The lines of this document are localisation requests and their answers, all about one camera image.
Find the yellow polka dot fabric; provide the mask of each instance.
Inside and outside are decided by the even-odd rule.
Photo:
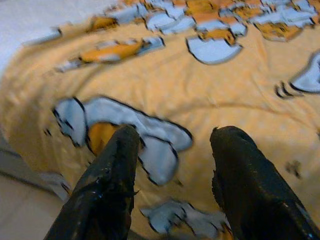
[[[304,29],[289,42],[274,42],[248,25],[246,36],[237,40],[243,47],[240,53],[217,65],[203,64],[190,54],[186,38],[196,36],[193,29],[164,36],[143,24],[91,33],[79,28],[62,28],[68,34],[59,39],[25,46],[1,81],[2,131],[34,171],[59,173],[71,188],[75,186],[95,156],[87,146],[75,147],[60,132],[52,110],[61,99],[107,96],[177,123],[193,136],[192,146],[178,153],[175,176],[164,186],[150,182],[138,164],[135,189],[139,193],[131,225],[138,234],[157,237],[139,209],[168,198],[190,202],[206,212],[219,209],[211,192],[215,166],[209,138],[214,127],[228,125],[255,140],[320,226],[320,96],[304,93],[282,99],[275,93],[275,85],[288,84],[320,49],[320,26]],[[165,47],[116,64],[55,70],[98,43],[152,36],[161,36]],[[301,163],[301,178],[286,170],[293,161]]]

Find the bedspread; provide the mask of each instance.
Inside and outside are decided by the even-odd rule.
[[[214,239],[223,216],[209,137],[234,125],[319,226],[319,11],[319,0],[125,1],[17,53],[1,83],[1,129],[66,198],[101,135],[135,126],[144,149],[131,228],[153,238],[183,220]]]

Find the tile floor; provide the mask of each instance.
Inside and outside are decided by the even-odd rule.
[[[0,239],[42,240],[62,205],[47,191],[0,175]]]

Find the floor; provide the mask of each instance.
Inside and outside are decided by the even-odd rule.
[[[0,175],[0,238],[44,239],[62,205],[47,191]]]
[[[0,76],[21,43],[52,34],[52,27],[79,23],[117,0],[0,0]]]

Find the black outline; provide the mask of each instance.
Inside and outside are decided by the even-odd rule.
[[[177,203],[177,204],[180,204],[180,205],[181,205],[180,208],[182,209],[182,211],[183,211],[183,213],[184,213],[182,218],[179,217],[176,213],[174,213],[173,215],[176,216],[177,218],[179,218],[179,219],[181,220],[181,223],[185,223],[185,224],[191,229],[191,231],[193,232],[193,235],[194,235],[194,236],[196,236],[196,237],[201,236],[201,235],[199,235],[199,234],[196,234],[195,231],[194,231],[194,229],[187,223],[186,219],[188,218],[188,214],[187,214],[187,210],[184,209],[184,204],[188,204],[192,209],[194,209],[194,210],[197,211],[198,213],[203,214],[203,215],[206,215],[206,216],[212,216],[213,213],[207,213],[207,212],[205,212],[205,211],[201,211],[201,210],[195,208],[195,207],[194,207],[191,203],[189,203],[189,202],[179,201],[179,200],[176,200],[176,199],[174,199],[174,198],[172,198],[172,197],[168,198],[168,199],[165,200],[165,201],[162,201],[162,203],[157,204],[157,205],[155,205],[155,206],[153,206],[153,207],[150,207],[150,206],[149,206],[149,207],[139,208],[140,213],[141,213],[145,218],[148,219],[148,224],[149,224],[149,226],[151,227],[151,229],[152,229],[153,231],[155,231],[156,233],[159,233],[159,232],[152,226],[152,224],[151,224],[151,217],[154,215],[153,211],[154,211],[154,210],[158,210],[160,207],[164,206],[165,204],[167,204],[167,203],[170,202],[170,201],[175,202],[175,203]],[[150,212],[149,215],[144,215],[144,214],[142,213],[141,209],[151,209],[151,212]],[[172,228],[173,226],[179,227],[179,225],[173,223],[173,222],[170,221],[169,219],[167,219],[167,220],[168,220],[168,223],[169,223],[169,227],[168,227],[169,229]],[[204,219],[204,221],[207,222],[207,223],[209,223],[210,225],[212,225],[212,226],[216,229],[216,231],[219,232],[218,227],[217,227],[216,225],[214,225],[211,221],[208,221],[208,220],[206,220],[206,219]]]
[[[244,35],[242,35],[242,34],[235,34],[235,33],[233,33],[232,32],[232,29],[231,29],[231,25],[230,24],[228,24],[229,26],[230,26],[230,31],[232,32],[232,34],[235,36],[235,39],[237,39],[237,37],[239,37],[239,36],[241,36],[241,37],[245,37],[247,34],[248,34],[248,26],[247,25],[245,25],[245,24],[243,24],[242,22],[239,22],[237,19],[236,19],[236,21],[237,21],[237,23],[238,24],[241,24],[241,25],[243,25],[244,27],[245,27],[245,31],[244,31]]]
[[[274,93],[281,99],[286,99],[284,96],[282,96],[279,92],[279,86],[278,85],[274,85]]]
[[[155,30],[151,30],[151,29],[149,29],[148,28],[148,21],[150,21],[150,19],[152,18],[152,17],[154,17],[154,16],[156,16],[156,15],[160,15],[160,14],[166,14],[169,18],[171,18],[171,19],[173,19],[174,21],[176,21],[176,19],[174,19],[173,17],[171,17],[171,16],[169,16],[168,15],[168,13],[167,13],[167,11],[166,10],[163,10],[163,11],[156,11],[155,12],[155,14],[154,15],[152,15],[149,19],[147,19],[147,20],[144,20],[144,23],[145,23],[145,29],[147,29],[148,31],[150,31],[150,32],[155,32],[155,31],[159,31],[160,32],[160,29],[159,29],[159,27],[155,27]]]
[[[173,180],[173,182],[175,183],[175,184],[177,184],[179,187],[181,187],[181,188],[184,188],[185,187],[185,185],[177,178],[177,179],[175,179],[175,180]]]
[[[302,179],[302,176],[300,174],[301,162],[295,160],[291,163],[288,161],[284,167],[289,174],[295,175],[297,179]]]
[[[174,172],[173,172],[173,176],[175,176],[176,173],[177,173],[177,170],[178,170],[178,168],[179,168],[179,163],[180,163],[180,161],[179,161],[178,153],[177,153],[177,151],[172,147],[171,142],[166,141],[166,140],[163,140],[163,139],[161,139],[161,138],[159,138],[159,137],[156,137],[156,136],[152,136],[152,135],[143,135],[143,136],[141,136],[141,137],[142,137],[142,138],[143,138],[143,137],[154,138],[154,139],[159,140],[160,142],[167,143],[167,144],[171,147],[171,152],[172,152],[173,155],[175,156],[175,165],[176,165],[176,168],[174,169]],[[164,186],[165,184],[167,184],[168,182],[170,182],[170,181],[173,179],[173,176],[172,176],[172,178],[170,178],[169,180],[167,180],[167,181],[166,181],[165,183],[163,183],[163,184],[159,184],[159,183],[155,182],[154,180],[150,179],[150,173],[149,173],[149,171],[145,168],[145,165],[144,165],[144,162],[143,162],[142,158],[139,156],[138,159],[139,159],[139,162],[142,164],[143,170],[147,173],[147,177],[148,177],[149,181],[152,182],[154,185],[156,185],[156,186],[158,186],[158,187],[162,187],[162,186]]]
[[[177,203],[177,204],[183,204],[183,202],[181,202],[181,201],[178,201],[178,200],[175,200],[175,199],[173,199],[173,198],[169,198],[168,200],[166,200],[166,201],[163,201],[162,203],[160,203],[160,204],[157,204],[157,205],[155,205],[154,207],[152,207],[152,210],[151,211],[153,211],[153,210],[156,210],[156,209],[158,209],[158,208],[160,208],[160,207],[162,207],[162,206],[164,206],[165,204],[167,204],[169,201],[173,201],[173,202],[175,202],[175,203]],[[184,222],[184,219],[187,217],[187,213],[186,213],[186,210],[182,207],[182,206],[180,206],[180,209],[182,209],[182,211],[183,211],[183,218],[180,218],[176,213],[174,213],[173,215],[174,216],[176,216],[176,217],[178,217],[180,220],[181,220],[181,222]],[[142,212],[141,212],[141,208],[139,208],[139,211],[140,211],[140,213],[145,217],[145,218],[147,218],[148,219],[148,223],[149,223],[149,226],[151,227],[151,229],[153,230],[153,231],[155,231],[156,233],[158,233],[159,234],[159,232],[153,227],[153,225],[151,224],[151,217],[152,217],[152,213],[149,215],[149,216],[146,216],[146,215],[144,215]],[[169,223],[169,228],[172,228],[173,226],[177,226],[176,224],[172,224],[172,222],[171,221],[169,221],[169,219],[167,219],[167,221],[168,221],[168,223]]]
[[[244,7],[248,7],[249,9],[254,9],[253,7],[250,6],[250,4],[248,4],[248,3],[246,3],[246,2],[244,2],[244,6],[236,6],[236,7],[232,8],[232,9],[230,9],[230,8],[229,8],[229,9],[230,9],[230,11],[232,11],[232,13],[233,13],[234,15],[236,15],[237,17],[239,17],[241,20],[243,20],[243,21],[246,22],[246,23],[249,23],[249,22],[250,22],[249,20],[250,20],[251,18],[260,17],[260,16],[263,16],[263,15],[266,14],[265,11],[263,11],[261,8],[259,8],[259,9],[262,11],[262,13],[257,14],[257,15],[252,16],[252,17],[248,17],[247,19],[243,19],[243,18],[240,17],[237,13],[235,13],[234,10],[235,10],[235,9],[239,9],[239,8],[244,8]]]
[[[43,132],[44,132],[44,134],[45,134],[46,136],[51,136],[51,137],[52,137],[52,134],[51,134],[51,132],[49,131],[48,128],[46,128],[45,130],[43,130]]]
[[[286,85],[285,83],[282,81],[281,82],[281,88],[282,88],[282,91],[285,95],[289,96],[289,97],[296,97],[295,95],[291,94],[290,92],[287,91],[286,89]]]
[[[222,10],[230,10],[230,8],[228,8],[228,7],[220,7],[219,8],[219,10],[218,10],[218,16],[219,16],[219,18],[223,18],[223,17],[233,17],[233,18],[235,18],[234,16],[221,16],[221,11]]]
[[[309,70],[309,68],[312,66],[312,61],[313,61],[313,59],[314,59],[317,55],[320,55],[320,50],[317,50],[317,51],[313,52],[313,53],[311,54],[311,56],[309,57],[308,63],[306,64],[306,66],[304,66],[302,70],[300,70],[297,74],[295,74],[295,75],[288,81],[288,84],[290,85],[291,88],[293,88],[293,89],[296,90],[296,91],[302,92],[302,93],[307,93],[307,94],[312,94],[312,95],[320,94],[320,91],[314,91],[314,92],[305,91],[305,90],[299,89],[298,87],[294,86],[294,84],[293,84],[293,82],[295,81],[296,78],[304,75],[304,74]]]
[[[174,7],[174,8],[176,8],[176,5],[174,4],[174,2],[172,1],[172,6]],[[165,11],[165,13],[169,16],[169,13],[168,13],[168,10],[167,9],[164,9],[164,11]],[[183,17],[183,16],[186,16],[187,17],[187,15],[185,14],[185,10],[183,10],[183,14],[181,15],[181,16],[179,16],[176,20],[178,20],[179,18],[181,18],[181,17]]]
[[[78,143],[75,143],[70,135],[62,132],[62,126],[61,126],[61,124],[57,121],[57,118],[58,118],[60,121],[61,121],[61,118],[60,118],[59,113],[58,113],[57,110],[56,110],[56,106],[59,105],[59,103],[62,103],[62,102],[64,102],[64,101],[71,101],[71,100],[75,100],[75,101],[79,104],[79,106],[82,108],[82,110],[83,110],[84,125],[85,125],[85,139],[86,139],[86,137],[87,137],[87,135],[88,135],[88,131],[89,131],[88,123],[87,123],[86,110],[85,110],[85,107],[83,106],[83,104],[81,103],[81,101],[79,101],[75,96],[74,96],[74,97],[61,98],[61,99],[54,105],[54,107],[51,109],[51,111],[52,111],[54,117],[56,118],[56,119],[55,119],[56,122],[58,123],[58,125],[59,125],[59,127],[60,127],[60,133],[61,133],[63,136],[68,137],[68,138],[71,140],[71,142],[72,142],[72,144],[73,144],[74,147],[76,147],[76,148],[81,148],[81,147],[83,147],[83,146],[80,146]]]
[[[198,62],[200,62],[200,63],[202,63],[202,64],[205,64],[205,65],[208,65],[208,66],[225,64],[225,63],[228,62],[229,60],[235,58],[235,57],[236,57],[238,54],[240,54],[241,51],[244,49],[244,47],[243,47],[241,44],[237,43],[238,46],[241,47],[241,49],[240,49],[239,52],[237,52],[237,54],[233,55],[231,58],[224,59],[223,61],[218,62],[218,63],[206,63],[206,62],[203,62],[203,61],[201,61],[200,59],[198,59],[198,58],[191,52],[191,50],[190,50],[190,47],[189,47],[189,44],[188,44],[188,40],[196,39],[196,38],[199,38],[201,41],[203,41],[203,40],[200,38],[199,35],[198,35],[198,36],[186,37],[186,38],[185,38],[185,44],[186,44],[186,47],[188,48],[188,52],[189,52]]]
[[[204,212],[204,211],[201,211],[201,210],[199,210],[199,209],[197,209],[197,208],[195,208],[194,206],[192,206],[192,204],[191,203],[187,203],[192,209],[194,209],[195,211],[197,211],[198,213],[201,213],[201,214],[203,214],[203,215],[207,215],[207,216],[210,216],[210,215],[212,215],[212,214],[210,214],[210,213],[207,213],[207,212]],[[185,224],[191,229],[191,231],[193,232],[193,234],[196,236],[196,237],[201,237],[201,235],[198,235],[198,234],[196,234],[195,233],[195,231],[194,231],[194,229],[187,223],[187,221],[186,220],[184,220],[184,222],[185,222]],[[209,223],[209,224],[211,224],[215,229],[216,229],[216,231],[217,232],[219,232],[219,229],[218,229],[218,227],[216,226],[216,225],[214,225],[211,221],[208,221],[208,220],[206,220],[205,222],[207,222],[207,223]]]
[[[63,182],[60,182],[61,187],[66,191],[67,194],[69,194],[70,189],[67,185],[65,185]]]
[[[54,115],[55,118],[56,118],[56,122],[59,124],[59,121],[61,121],[60,116],[59,116],[58,112],[56,111],[56,106],[58,106],[59,103],[62,103],[62,102],[64,102],[64,101],[72,101],[72,100],[75,100],[75,101],[80,105],[80,107],[81,107],[82,110],[83,110],[84,125],[85,125],[85,139],[84,139],[84,142],[85,142],[86,147],[87,147],[93,154],[94,154],[94,152],[93,152],[93,150],[92,150],[91,147],[90,147],[90,138],[89,138],[89,135],[88,135],[88,134],[89,134],[89,126],[88,126],[88,122],[87,122],[87,113],[86,113],[86,110],[85,110],[85,105],[86,105],[86,104],[89,104],[90,102],[95,101],[95,100],[97,100],[97,99],[106,99],[106,100],[108,100],[108,101],[112,101],[112,102],[114,102],[114,103],[117,103],[117,104],[123,106],[124,108],[129,108],[129,109],[133,110],[134,112],[140,113],[140,114],[142,114],[144,117],[151,118],[151,119],[156,119],[156,120],[158,120],[158,121],[160,121],[160,122],[166,122],[166,123],[169,123],[169,124],[171,124],[171,125],[179,128],[182,132],[185,132],[185,133],[189,136],[189,138],[190,138],[190,140],[191,140],[191,145],[190,145],[189,147],[186,147],[186,148],[185,148],[184,150],[182,150],[182,151],[187,150],[187,149],[190,148],[190,147],[193,145],[193,143],[194,143],[194,139],[193,139],[193,136],[192,136],[191,132],[190,132],[188,129],[186,129],[185,127],[183,127],[183,126],[181,126],[181,125],[179,125],[179,124],[177,124],[177,123],[171,122],[171,121],[169,121],[169,120],[160,119],[160,118],[155,117],[155,116],[149,116],[149,115],[147,115],[146,113],[144,113],[143,111],[137,110],[137,109],[133,108],[132,106],[129,106],[129,105],[125,104],[125,103],[122,103],[122,102],[120,102],[120,101],[118,101],[118,100],[115,100],[115,99],[110,98],[110,97],[107,97],[107,96],[103,96],[103,95],[96,96],[96,97],[93,97],[93,98],[91,98],[91,99],[89,99],[89,100],[83,101],[83,103],[82,103],[80,100],[78,100],[75,96],[74,96],[74,97],[71,97],[71,98],[70,98],[70,97],[67,97],[67,98],[62,98],[62,99],[60,99],[60,100],[58,101],[58,103],[55,105],[55,107],[52,109],[52,113],[53,113],[53,115]],[[114,122],[110,122],[110,121],[99,121],[99,122],[97,122],[97,123],[109,123],[109,124],[113,124],[113,125],[116,125],[116,126],[121,125],[121,124],[125,124],[125,122],[120,123],[120,124],[115,124]],[[80,147],[83,147],[83,146],[80,146],[79,144],[75,143],[70,135],[63,133],[61,126],[60,126],[60,132],[62,133],[62,135],[67,136],[67,137],[72,141],[73,146],[75,146],[76,148],[77,148],[77,147],[79,147],[79,148],[80,148]],[[177,172],[177,169],[178,169],[178,167],[179,167],[179,157],[178,157],[178,153],[177,153],[176,149],[172,146],[172,143],[169,142],[169,141],[167,141],[167,140],[163,140],[163,139],[161,139],[161,138],[159,138],[159,137],[150,135],[150,134],[145,134],[145,135],[140,136],[140,137],[143,138],[144,136],[158,139],[159,141],[165,142],[165,143],[167,143],[167,144],[170,145],[171,151],[172,151],[172,153],[174,154],[175,159],[176,159],[176,165],[177,165],[177,167],[176,167],[176,169],[174,170],[174,174],[173,174],[173,175],[175,175],[176,172]],[[138,160],[139,160],[140,163],[142,164],[142,168],[144,169],[144,171],[147,173],[148,179],[149,179],[153,184],[155,184],[156,186],[158,186],[158,187],[163,186],[164,184],[166,184],[166,183],[168,183],[170,180],[172,180],[172,179],[169,179],[166,183],[161,184],[161,185],[158,184],[158,183],[156,183],[155,181],[153,181],[153,180],[150,179],[150,173],[149,173],[149,172],[146,170],[146,168],[144,167],[144,162],[142,161],[142,159],[141,159],[140,157],[138,157]]]
[[[278,43],[288,43],[288,42],[290,42],[291,40],[293,40],[293,39],[295,39],[296,37],[298,37],[300,34],[302,34],[302,32],[304,31],[304,29],[305,29],[306,26],[310,26],[310,27],[312,27],[312,28],[315,27],[315,22],[313,21],[313,19],[312,19],[311,17],[309,17],[309,19],[311,20],[312,24],[305,24],[303,27],[298,27],[298,26],[294,25],[294,26],[296,26],[298,29],[301,29],[301,31],[298,32],[296,35],[293,35],[292,37],[288,38],[288,39],[285,38],[283,41],[281,41],[281,40],[271,40],[271,39],[265,38],[264,35],[262,34],[261,30],[257,27],[257,24],[260,24],[260,23],[252,22],[251,24],[254,25],[254,26],[259,30],[259,32],[261,33],[262,37],[263,37],[265,40],[271,41],[271,42],[278,42]],[[287,25],[285,22],[283,22],[283,21],[279,21],[279,22],[266,21],[264,24],[260,24],[260,25],[265,25],[265,24],[284,24],[284,25],[286,25],[287,27],[290,27],[290,26],[288,26],[288,25]]]
[[[179,24],[179,22],[184,18],[184,17],[188,17],[188,18],[192,18],[193,19],[193,21],[194,21],[194,25],[193,26],[191,26],[190,28],[187,28],[186,30],[183,30],[183,31],[173,31],[173,32],[170,32],[170,33],[167,33],[167,34],[165,34],[165,33],[163,33],[163,30],[162,29],[158,29],[158,31],[160,32],[160,33],[162,33],[163,35],[165,35],[165,36],[168,36],[168,35],[177,35],[177,34],[180,34],[180,33],[183,33],[183,32],[185,32],[185,31],[187,31],[187,30],[189,30],[189,29],[193,29],[196,25],[197,25],[197,22],[196,22],[196,20],[195,20],[195,18],[193,17],[193,16],[189,16],[189,15],[182,15],[181,17],[179,17],[178,19],[176,19],[175,20],[175,22],[176,21],[178,21],[175,25],[177,25],[177,24]]]
[[[146,36],[146,37],[144,37],[144,38],[159,38],[159,39],[161,40],[162,44],[163,44],[163,46],[161,47],[161,49],[164,49],[164,48],[166,47],[165,41],[164,41],[164,39],[163,39],[160,35],[156,35],[156,36]],[[145,40],[144,38],[142,37],[142,38],[139,39],[140,41],[142,41],[142,44],[146,42],[146,40]],[[129,38],[129,40],[131,40],[131,39],[132,39],[132,40],[135,40],[136,42],[138,42],[138,40],[137,40],[136,38]],[[116,44],[118,44],[118,45],[120,45],[120,44],[123,44],[123,45],[126,44],[126,43],[124,43],[124,41],[110,40],[109,42],[111,42],[111,41],[114,41],[114,42],[115,42]],[[95,46],[94,49],[96,49],[96,50],[101,50],[101,49],[98,48],[98,46]],[[65,73],[65,72],[72,71],[72,70],[75,70],[75,69],[84,68],[85,66],[93,65],[93,64],[117,65],[117,64],[120,64],[120,63],[125,62],[125,61],[127,61],[127,60],[130,60],[130,59],[132,59],[132,58],[134,58],[134,57],[140,57],[140,56],[143,56],[143,54],[142,54],[142,55],[139,55],[139,52],[136,52],[136,53],[134,53],[133,55],[128,56],[128,57],[125,57],[125,58],[120,59],[120,60],[118,60],[118,61],[90,61],[90,62],[86,62],[86,61],[82,60],[82,57],[81,57],[81,56],[78,56],[78,57],[69,59],[69,60],[67,60],[67,61],[70,62],[70,61],[74,61],[74,60],[76,60],[76,59],[79,59],[79,60],[82,62],[81,65],[79,65],[79,66],[77,66],[77,67],[75,67],[75,68],[71,68],[71,69],[65,70],[65,71],[61,71],[61,70],[59,70],[57,67],[55,67],[55,71],[58,72],[58,73]]]

